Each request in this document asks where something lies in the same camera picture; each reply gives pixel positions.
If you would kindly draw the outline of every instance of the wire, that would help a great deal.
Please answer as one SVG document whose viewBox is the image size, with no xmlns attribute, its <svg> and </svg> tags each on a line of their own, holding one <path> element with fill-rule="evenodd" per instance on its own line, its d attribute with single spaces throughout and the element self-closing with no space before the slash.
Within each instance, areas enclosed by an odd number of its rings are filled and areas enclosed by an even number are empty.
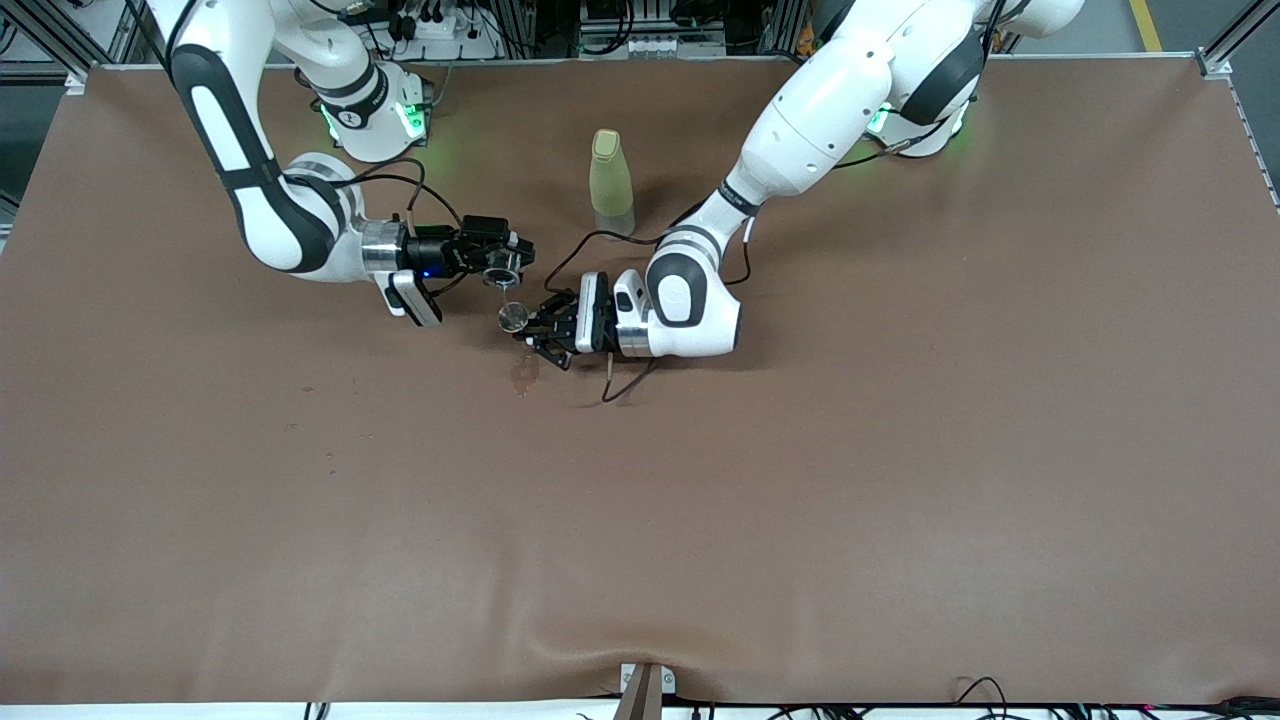
<svg viewBox="0 0 1280 720">
<path fill-rule="evenodd" d="M 613 53 L 614 50 L 618 50 L 627 44 L 627 40 L 631 37 L 631 31 L 635 29 L 636 9 L 631 5 L 631 0 L 618 0 L 618 1 L 622 6 L 620 8 L 621 13 L 618 14 L 618 32 L 614 33 L 613 40 L 602 50 L 588 50 L 586 47 L 582 47 L 580 42 L 577 47 L 579 54 L 596 55 L 596 56 L 608 55 L 609 53 Z M 626 31 L 622 29 L 623 24 L 626 24 Z"/>
<path fill-rule="evenodd" d="M 410 163 L 415 165 L 417 168 L 417 179 L 415 181 L 411 178 L 406 178 L 403 176 L 394 176 L 394 174 L 375 174 L 378 173 L 378 170 L 389 168 L 390 165 L 396 165 L 398 163 Z M 284 179 L 291 184 L 307 186 L 307 183 L 303 182 L 302 179 L 288 174 L 284 176 Z M 460 228 L 462 227 L 462 215 L 460 215 L 458 211 L 453 209 L 453 205 L 451 205 L 449 201 L 445 200 L 443 195 L 436 192 L 431 186 L 426 184 L 426 167 L 422 165 L 422 161 L 419 160 L 417 158 L 396 158 L 393 160 L 375 163 L 374 165 L 370 165 L 369 169 L 358 173 L 356 177 L 351 179 L 338 181 L 329 184 L 334 188 L 343 188 L 352 184 L 360 184 L 371 181 L 398 181 L 398 182 L 407 182 L 413 186 L 413 195 L 410 196 L 408 205 L 406 208 L 408 210 L 411 223 L 413 219 L 413 205 L 417 204 L 419 195 L 426 192 L 428 195 L 434 197 L 435 201 L 439 202 L 445 210 L 449 211 L 449 215 L 453 217 L 453 222 L 457 223 Z"/>
<path fill-rule="evenodd" d="M 987 64 L 987 59 L 991 58 L 991 47 L 996 41 L 996 26 L 1000 24 L 1000 15 L 1005 12 L 1005 4 L 1009 0 L 996 0 L 996 5 L 991 9 L 991 17 L 987 18 L 987 29 L 982 33 L 982 64 Z"/>
<path fill-rule="evenodd" d="M 603 402 L 605 405 L 608 405 L 609 402 L 613 402 L 614 400 L 618 400 L 620 397 L 626 397 L 627 393 L 630 393 L 631 391 L 634 391 L 636 388 L 636 386 L 639 386 L 641 382 L 644 382 L 645 378 L 648 378 L 650 374 L 653 374 L 653 370 L 658 366 L 658 359 L 657 357 L 650 357 L 649 361 L 645 363 L 644 370 L 640 370 L 639 375 L 636 375 L 635 378 L 631 378 L 631 382 L 627 383 L 626 387 L 623 387 L 618 392 L 616 392 L 613 395 L 609 395 L 609 387 L 613 386 L 613 354 L 612 352 L 609 354 L 608 363 L 609 363 L 609 369 L 608 369 L 608 372 L 605 373 L 605 377 L 604 377 L 604 392 L 600 393 L 600 402 Z"/>
<path fill-rule="evenodd" d="M 997 683 L 996 679 L 992 678 L 991 675 L 983 675 L 982 678 L 974 680 L 963 693 L 960 693 L 960 697 L 957 697 L 955 702 L 952 702 L 951 705 L 960 705 L 961 702 L 964 702 L 965 698 L 969 697 L 973 693 L 973 691 L 978 689 L 978 687 L 982 685 L 983 683 L 991 683 L 991 685 L 996 688 L 996 693 L 1000 694 L 1000 703 L 1006 707 L 1009 706 L 1009 701 L 1005 700 L 1004 688 L 1001 688 L 1000 683 Z"/>
<path fill-rule="evenodd" d="M 445 292 L 449 292 L 451 290 L 458 287 L 458 283 L 462 282 L 463 279 L 466 279 L 466 277 L 467 277 L 466 273 L 461 273 L 457 277 L 454 277 L 453 281 L 449 282 L 449 284 L 442 287 L 440 290 L 433 290 L 431 292 L 429 292 L 426 295 L 428 295 L 428 297 L 430 297 L 430 299 L 434 300 L 434 299 L 444 295 Z"/>
<path fill-rule="evenodd" d="M 471 18 L 470 19 L 471 19 L 471 24 L 472 26 L 476 24 L 476 5 L 475 5 L 475 3 L 471 4 Z M 502 29 L 502 26 L 499 26 L 494 20 L 490 20 L 488 14 L 480 13 L 480 19 L 484 20 L 484 24 L 486 27 L 486 29 L 485 29 L 486 33 L 489 32 L 488 28 L 493 28 L 494 32 L 497 32 L 503 40 L 506 40 L 507 42 L 515 45 L 516 47 L 520 47 L 520 54 L 521 54 L 522 58 L 525 58 L 525 59 L 529 58 L 527 50 L 538 50 L 538 45 L 530 45 L 527 42 L 521 42 L 518 40 L 512 38 L 509 35 L 507 35 L 507 31 Z"/>
<path fill-rule="evenodd" d="M 381 170 L 383 168 L 388 168 L 397 163 L 410 163 L 411 165 L 417 167 L 417 182 L 413 182 L 410 178 L 401 176 L 374 176 L 374 173 L 376 173 L 378 170 Z M 408 201 L 410 213 L 413 211 L 413 204 L 417 202 L 419 192 L 425 191 L 428 195 L 434 197 L 435 201 L 439 202 L 445 210 L 449 211 L 449 215 L 453 217 L 453 222 L 456 222 L 458 227 L 462 227 L 462 215 L 458 215 L 458 211 L 453 209 L 453 205 L 451 205 L 449 201 L 445 200 L 443 195 L 433 190 L 431 186 L 426 184 L 426 167 L 422 165 L 422 161 L 419 160 L 417 158 L 396 158 L 394 160 L 385 160 L 383 163 L 376 163 L 374 165 L 370 165 L 370 168 L 366 169 L 365 172 L 357 174 L 355 178 L 344 181 L 344 183 L 334 183 L 334 187 L 346 187 L 346 184 L 356 184 L 357 182 L 371 181 L 371 179 L 388 179 L 388 178 L 399 178 L 402 182 L 411 182 L 417 186 L 417 190 L 413 191 L 413 195 L 410 197 Z"/>
<path fill-rule="evenodd" d="M 724 287 L 742 284 L 746 281 L 751 279 L 751 251 L 748 250 L 748 247 L 749 243 L 751 242 L 751 228 L 754 227 L 755 227 L 755 215 L 751 215 L 746 220 L 746 232 L 742 233 L 742 264 L 746 265 L 746 273 L 742 277 L 737 278 L 736 281 L 728 281 L 727 283 L 724 283 Z"/>
<path fill-rule="evenodd" d="M 790 50 L 765 50 L 764 53 L 760 53 L 760 55 L 782 55 L 783 58 L 786 58 L 787 60 L 791 60 L 792 63 L 795 63 L 797 65 L 803 65 L 805 63 L 804 58 L 801 58 L 800 55 L 796 55 L 795 53 L 792 53 Z"/>
<path fill-rule="evenodd" d="M 325 720 L 329 716 L 329 703 L 328 702 L 308 702 L 306 707 L 302 708 L 302 720 L 312 720 L 311 706 L 317 705 L 315 720 Z"/>
<path fill-rule="evenodd" d="M 151 49 L 151 53 L 156 56 L 156 61 L 163 64 L 164 55 L 160 54 L 160 46 L 156 45 L 156 41 L 151 37 L 151 33 L 143 28 L 146 22 L 142 20 L 142 12 L 133 5 L 133 0 L 124 0 L 124 8 L 129 12 L 131 15 L 133 15 L 133 23 L 138 28 L 138 32 L 142 33 L 142 40 L 146 41 L 147 47 Z"/>
<path fill-rule="evenodd" d="M 884 147 L 884 149 L 882 149 L 882 150 L 879 150 L 879 151 L 877 151 L 877 152 L 874 152 L 872 155 L 868 155 L 865 158 L 859 158 L 856 160 L 850 160 L 847 163 L 840 163 L 838 165 L 833 167 L 832 170 L 838 170 L 841 168 L 852 168 L 854 165 L 861 165 L 863 163 L 870 163 L 872 160 L 877 160 L 877 159 L 884 158 L 887 155 L 897 155 L 899 152 L 906 150 L 908 147 L 911 147 L 914 145 L 919 145 L 919 143 L 924 142 L 925 140 L 933 137 L 933 133 L 936 133 L 940 129 L 942 129 L 942 126 L 945 126 L 948 119 L 950 118 L 943 118 L 943 119 L 938 120 L 933 126 L 933 128 L 929 129 L 929 132 L 927 132 L 927 133 L 924 133 L 922 136 L 913 137 L 910 140 L 904 140 L 901 142 L 895 142 L 893 145 L 890 145 L 888 147 Z"/>
<path fill-rule="evenodd" d="M 584 247 L 586 247 L 586 243 L 593 237 L 600 237 L 600 236 L 612 237 L 614 240 L 621 240 L 623 242 L 630 242 L 631 245 L 658 245 L 658 242 L 662 241 L 663 237 L 667 237 L 667 233 L 663 232 L 660 236 L 653 240 L 636 240 L 634 237 L 620 234 L 612 231 L 591 231 L 586 233 L 586 236 L 581 240 L 581 242 L 577 243 L 577 247 L 575 247 L 573 251 L 570 252 L 567 258 L 561 260 L 559 265 L 556 265 L 556 268 L 552 269 L 552 272 L 547 275 L 547 279 L 543 281 L 543 290 L 552 293 L 573 292 L 572 290 L 568 288 L 552 287 L 552 281 L 556 279 L 556 275 L 558 275 L 561 270 L 564 269 L 566 265 L 573 261 L 573 258 L 577 258 L 577 254 L 581 252 Z"/>
<path fill-rule="evenodd" d="M 315 5 L 316 8 L 320 8 L 320 9 L 321 9 L 321 10 L 324 10 L 325 13 L 329 13 L 330 15 L 333 15 L 333 17 L 335 17 L 335 18 L 337 18 L 337 17 L 340 17 L 340 15 L 342 15 L 342 13 L 340 13 L 340 12 L 338 12 L 338 10 L 334 10 L 334 9 L 330 9 L 330 8 L 325 8 L 324 5 L 321 5 L 321 4 L 320 4 L 320 0 L 311 0 L 311 4 L 312 4 L 312 5 Z"/>
<path fill-rule="evenodd" d="M 196 5 L 198 4 L 200 0 L 187 0 L 187 4 L 182 6 L 182 12 L 178 13 L 178 22 L 173 26 L 173 31 L 169 32 L 169 41 L 164 46 L 164 58 L 160 60 L 160 64 L 164 65 L 164 72 L 169 74 L 169 82 L 173 82 L 174 44 L 178 42 L 178 36 L 182 35 L 183 27 L 187 26 L 191 13 L 196 10 Z"/>
<path fill-rule="evenodd" d="M 0 26 L 0 42 L 4 44 L 4 47 L 0 47 L 0 55 L 8 53 L 9 49 L 13 47 L 13 42 L 18 40 L 18 28 L 15 26 L 9 24 L 9 18 L 3 18 L 3 19 L 4 24 Z M 9 32 L 10 28 L 13 29 L 13 35 L 9 36 L 8 41 L 5 41 L 4 36 L 6 32 Z"/>
<path fill-rule="evenodd" d="M 378 59 L 379 60 L 390 60 L 394 55 L 392 54 L 390 50 L 383 50 L 383 44 L 381 44 L 380 40 L 378 40 L 378 33 L 374 32 L 374 23 L 369 22 L 369 14 L 366 13 L 366 14 L 364 14 L 361 17 L 365 20 L 365 29 L 369 31 L 369 40 L 374 41 L 374 50 L 378 53 Z"/>
<path fill-rule="evenodd" d="M 460 56 L 462 55 L 462 46 L 461 45 L 458 45 L 458 55 Z M 453 63 L 457 63 L 457 61 L 458 61 L 457 58 L 453 58 L 452 60 L 449 60 L 449 69 L 444 70 L 444 82 L 440 83 L 440 94 L 436 95 L 436 96 L 434 96 L 434 97 L 431 97 L 431 109 L 433 110 L 436 109 L 436 108 L 439 108 L 440 102 L 444 102 L 444 92 L 447 90 L 449 90 L 449 78 L 453 77 Z"/>
</svg>

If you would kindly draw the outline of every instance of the green indicator light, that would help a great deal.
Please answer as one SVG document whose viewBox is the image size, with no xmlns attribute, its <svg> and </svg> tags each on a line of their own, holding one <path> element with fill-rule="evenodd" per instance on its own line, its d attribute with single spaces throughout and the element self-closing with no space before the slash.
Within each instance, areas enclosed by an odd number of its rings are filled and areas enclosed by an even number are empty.
<svg viewBox="0 0 1280 720">
<path fill-rule="evenodd" d="M 399 115 L 401 123 L 404 124 L 404 131 L 412 137 L 422 136 L 424 114 L 416 106 L 404 106 L 402 102 L 396 104 L 396 114 Z"/>
<path fill-rule="evenodd" d="M 338 142 L 338 131 L 333 127 L 333 117 L 329 115 L 329 109 L 320 105 L 320 114 L 324 115 L 324 122 L 329 126 L 329 137 L 332 137 L 334 142 Z"/>
<path fill-rule="evenodd" d="M 867 129 L 869 132 L 881 132 L 884 129 L 884 120 L 888 119 L 888 114 L 892 109 L 893 106 L 888 102 L 881 105 L 879 111 L 872 117 L 872 122 L 867 123 Z"/>
</svg>

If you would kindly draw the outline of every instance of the black cable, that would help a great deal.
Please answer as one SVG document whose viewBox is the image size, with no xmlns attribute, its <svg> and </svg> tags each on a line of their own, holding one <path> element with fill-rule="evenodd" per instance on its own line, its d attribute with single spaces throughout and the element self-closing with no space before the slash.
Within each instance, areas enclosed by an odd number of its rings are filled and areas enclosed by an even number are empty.
<svg viewBox="0 0 1280 720">
<path fill-rule="evenodd" d="M 991 58 L 991 47 L 996 41 L 996 26 L 1000 24 L 1000 15 L 1005 13 L 1005 4 L 1009 0 L 996 0 L 996 5 L 991 9 L 991 17 L 987 18 L 987 29 L 982 33 L 982 63 L 987 64 L 987 59 Z"/>
<path fill-rule="evenodd" d="M 913 145 L 919 145 L 919 143 L 924 142 L 925 140 L 933 137 L 933 133 L 936 133 L 940 129 L 942 129 L 942 126 L 945 126 L 948 119 L 951 119 L 951 118 L 943 118 L 942 120 L 938 120 L 938 123 L 934 124 L 933 128 L 929 129 L 929 132 L 927 132 L 927 133 L 924 133 L 922 136 L 913 137 L 910 140 L 904 141 L 905 145 L 904 145 L 904 142 L 895 142 L 893 145 L 890 145 L 888 147 L 884 147 L 884 149 L 882 149 L 882 150 L 879 150 L 879 151 L 877 151 L 877 152 L 874 152 L 872 155 L 868 155 L 865 158 L 859 158 L 856 160 L 850 160 L 847 163 L 840 163 L 838 165 L 833 167 L 832 170 L 838 170 L 841 168 L 852 168 L 854 165 L 861 165 L 863 163 L 870 163 L 872 160 L 877 160 L 879 158 L 886 158 L 888 155 L 897 155 L 899 152 L 906 150 L 908 147 L 911 147 Z"/>
<path fill-rule="evenodd" d="M 451 290 L 458 287 L 458 283 L 462 282 L 463 279 L 466 279 L 466 277 L 467 277 L 467 274 L 462 273 L 462 274 L 454 277 L 453 281 L 449 282 L 449 284 L 442 287 L 440 290 L 433 290 L 433 291 L 428 292 L 426 295 L 428 295 L 428 297 L 431 297 L 434 300 L 434 299 L 444 295 L 445 292 L 449 292 Z"/>
<path fill-rule="evenodd" d="M 472 4 L 472 5 L 471 5 L 471 24 L 476 24 L 476 10 L 477 10 L 476 5 L 475 5 L 475 4 Z M 486 14 L 484 14 L 484 13 L 480 13 L 480 19 L 483 19 L 483 20 L 484 20 L 484 24 L 485 24 L 485 32 L 488 32 L 488 28 L 493 28 L 493 29 L 494 29 L 494 32 L 497 32 L 499 37 L 502 37 L 502 38 L 503 38 L 503 40 L 506 40 L 507 42 L 509 42 L 509 44 L 515 45 L 516 47 L 520 47 L 520 54 L 521 54 L 521 55 L 522 55 L 522 56 L 524 56 L 525 59 L 527 59 L 527 58 L 529 58 L 529 50 L 538 50 L 538 45 L 530 45 L 530 44 L 527 44 L 527 42 L 521 42 L 521 41 L 518 41 L 518 40 L 515 40 L 515 38 L 513 38 L 513 37 L 511 37 L 509 35 L 507 35 L 507 31 L 502 29 L 502 26 L 499 26 L 499 24 L 497 24 L 495 22 L 490 20 L 490 19 L 489 19 L 489 15 L 486 15 Z"/>
<path fill-rule="evenodd" d="M 9 18 L 3 18 L 3 19 L 4 19 L 4 26 L 0 26 L 0 42 L 4 42 L 4 47 L 0 47 L 0 55 L 8 53 L 9 49 L 13 47 L 13 42 L 18 40 L 18 28 L 15 26 L 9 24 Z M 9 32 L 10 28 L 13 29 L 13 35 L 10 35 L 8 42 L 5 42 L 4 36 L 6 32 Z"/>
<path fill-rule="evenodd" d="M 631 382 L 626 384 L 626 387 L 623 387 L 622 389 L 620 389 L 613 395 L 609 395 L 609 387 L 613 384 L 613 378 L 608 378 L 607 380 L 604 380 L 604 392 L 600 393 L 600 402 L 608 405 L 609 402 L 613 402 L 620 397 L 625 397 L 628 392 L 635 389 L 636 386 L 641 383 L 641 380 L 648 378 L 657 366 L 658 366 L 658 359 L 650 357 L 649 361 L 645 363 L 644 370 L 640 370 L 639 375 L 632 378 Z"/>
<path fill-rule="evenodd" d="M 325 8 L 324 5 L 321 5 L 321 4 L 320 4 L 320 0 L 311 0 L 311 4 L 312 4 L 312 5 L 315 5 L 316 8 L 320 8 L 320 9 L 321 9 L 321 10 L 324 10 L 325 13 L 329 13 L 330 15 L 333 15 L 333 17 L 335 17 L 335 18 L 338 18 L 338 17 L 342 17 L 342 12 L 339 12 L 339 10 L 333 10 L 333 9 L 330 9 L 330 8 Z"/>
<path fill-rule="evenodd" d="M 556 279 L 556 275 L 558 275 L 561 273 L 561 270 L 564 269 L 566 265 L 568 265 L 570 263 L 573 261 L 573 258 L 577 258 L 577 254 L 581 252 L 584 247 L 586 247 L 586 243 L 593 237 L 600 237 L 600 236 L 612 237 L 614 240 L 621 240 L 623 242 L 630 242 L 631 245 L 658 245 L 658 242 L 663 237 L 666 237 L 666 233 L 663 233 L 663 236 L 655 237 L 653 240 L 636 240 L 634 237 L 620 234 L 620 233 L 616 233 L 616 232 L 612 232 L 612 231 L 591 231 L 591 232 L 586 233 L 586 236 L 577 243 L 577 247 L 575 247 L 573 251 L 570 252 L 567 258 L 564 258 L 563 260 L 561 260 L 559 265 L 556 265 L 556 268 L 552 269 L 552 272 L 543 281 L 543 290 L 545 290 L 547 292 L 552 292 L 552 293 L 573 292 L 572 290 L 568 290 L 568 288 L 552 287 L 552 281 Z"/>
<path fill-rule="evenodd" d="M 417 182 L 413 182 L 412 179 L 401 176 L 376 176 L 376 177 L 374 176 L 375 172 L 394 165 L 397 163 L 410 163 L 411 165 L 417 167 Z M 408 201 L 410 211 L 413 210 L 413 204 L 417 202 L 419 192 L 425 191 L 428 195 L 434 197 L 435 201 L 439 202 L 445 210 L 449 211 L 449 215 L 453 217 L 453 222 L 457 223 L 460 228 L 462 227 L 462 215 L 460 215 L 458 211 L 453 209 L 453 205 L 451 205 L 449 201 L 445 200 L 443 195 L 433 190 L 431 186 L 426 184 L 426 167 L 422 165 L 422 161 L 419 160 L 417 158 L 396 158 L 393 160 L 376 163 L 374 165 L 370 165 L 369 169 L 364 170 L 362 173 L 357 174 L 355 178 L 349 181 L 344 181 L 343 183 L 334 183 L 334 187 L 346 187 L 347 184 L 355 184 L 357 182 L 369 179 L 389 179 L 389 178 L 398 178 L 401 182 L 410 182 L 417 186 L 417 190 L 413 191 L 413 195 L 412 197 L 410 197 Z"/>
<path fill-rule="evenodd" d="M 182 28 L 186 27 L 187 20 L 191 19 L 191 13 L 195 12 L 196 5 L 200 0 L 187 0 L 187 4 L 182 6 L 182 12 L 178 13 L 178 22 L 173 26 L 173 31 L 169 32 L 169 41 L 164 46 L 164 58 L 160 64 L 164 65 L 164 72 L 169 74 L 169 82 L 173 82 L 173 49 L 174 44 L 178 42 L 178 36 L 182 35 Z"/>
<path fill-rule="evenodd" d="M 795 53 L 792 53 L 790 50 L 765 50 L 764 53 L 760 53 L 760 55 L 782 55 L 783 58 L 786 58 L 787 60 L 791 60 L 792 63 L 795 63 L 797 65 L 803 65 L 805 63 L 804 58 L 801 58 L 800 55 L 796 55 Z"/>
<path fill-rule="evenodd" d="M 736 281 L 728 281 L 727 283 L 724 283 L 724 287 L 742 284 L 746 281 L 751 279 L 751 251 L 748 250 L 749 245 L 750 245 L 749 242 L 742 242 L 742 264 L 746 265 L 746 273 L 742 274 L 742 277 L 737 278 Z"/>
<path fill-rule="evenodd" d="M 302 720 L 312 720 L 311 706 L 317 705 L 315 720 L 325 720 L 329 716 L 329 703 L 328 702 L 308 702 L 306 707 L 302 708 Z"/>
<path fill-rule="evenodd" d="M 369 14 L 366 13 L 361 17 L 365 20 L 365 28 L 369 31 L 369 40 L 374 41 L 374 51 L 378 53 L 378 59 L 390 60 L 393 58 L 392 51 L 383 50 L 383 44 L 378 40 L 378 33 L 374 32 L 374 23 L 369 22 Z"/>
<path fill-rule="evenodd" d="M 582 47 L 580 38 L 577 49 L 580 54 L 596 55 L 596 56 L 608 55 L 609 53 L 613 53 L 627 44 L 627 40 L 631 38 L 631 32 L 635 29 L 636 10 L 631 5 L 631 0 L 620 0 L 620 3 L 622 4 L 622 6 L 620 8 L 621 14 L 618 14 L 618 32 L 614 33 L 613 40 L 607 46 L 604 46 L 603 50 L 588 50 L 586 47 Z M 625 31 L 622 29 L 623 24 L 626 26 Z"/>
<path fill-rule="evenodd" d="M 138 32 L 142 33 L 142 40 L 147 42 L 147 47 L 150 47 L 151 53 L 156 56 L 156 61 L 164 64 L 164 56 L 160 54 L 160 46 L 156 45 L 156 41 L 151 37 L 151 33 L 143 28 L 146 23 L 142 20 L 142 12 L 133 5 L 133 0 L 124 0 L 124 8 L 129 12 L 131 15 L 133 15 L 133 22 L 137 26 Z"/>
<path fill-rule="evenodd" d="M 968 688 L 965 688 L 963 693 L 960 693 L 960 697 L 957 697 L 955 702 L 952 702 L 951 705 L 960 705 L 961 702 L 964 702 L 964 700 L 969 697 L 973 693 L 973 691 L 978 689 L 978 687 L 982 685 L 983 683 L 991 683 L 991 685 L 996 688 L 996 693 L 1000 694 L 1000 703 L 1007 708 L 1009 701 L 1005 698 L 1005 689 L 1001 688 L 1000 683 L 997 683 L 996 679 L 992 678 L 991 675 L 983 675 L 982 678 L 974 680 Z"/>
</svg>

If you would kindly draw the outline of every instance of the yellow floor line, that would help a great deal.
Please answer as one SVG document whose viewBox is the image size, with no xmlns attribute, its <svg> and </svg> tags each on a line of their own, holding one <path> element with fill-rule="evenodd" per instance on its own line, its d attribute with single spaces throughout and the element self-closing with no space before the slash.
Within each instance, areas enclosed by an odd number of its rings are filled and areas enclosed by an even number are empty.
<svg viewBox="0 0 1280 720">
<path fill-rule="evenodd" d="M 1129 8 L 1133 10 L 1134 22 L 1138 23 L 1142 46 L 1147 49 L 1147 53 L 1164 53 L 1165 47 L 1160 44 L 1160 35 L 1156 33 L 1156 23 L 1151 19 L 1151 8 L 1147 8 L 1147 0 L 1129 0 Z"/>
</svg>

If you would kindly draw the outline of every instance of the metal frame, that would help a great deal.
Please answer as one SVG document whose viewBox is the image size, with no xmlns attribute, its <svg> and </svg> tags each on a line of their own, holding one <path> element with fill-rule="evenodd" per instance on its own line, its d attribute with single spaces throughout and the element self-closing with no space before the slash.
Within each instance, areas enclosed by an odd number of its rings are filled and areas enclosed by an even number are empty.
<svg viewBox="0 0 1280 720">
<path fill-rule="evenodd" d="M 138 46 L 138 33 L 145 32 L 131 13 L 122 12 L 110 46 L 104 49 L 52 0 L 4 0 L 0 13 L 50 58 L 0 63 L 5 85 L 60 83 L 68 73 L 84 79 L 91 68 L 128 60 Z"/>
<path fill-rule="evenodd" d="M 1199 63 L 1201 74 L 1208 79 L 1229 76 L 1231 73 L 1231 64 L 1229 61 L 1231 55 L 1276 10 L 1280 10 L 1280 0 L 1251 0 L 1240 10 L 1240 14 L 1226 26 L 1226 29 L 1221 35 L 1210 42 L 1207 47 L 1197 50 L 1196 59 Z"/>
</svg>

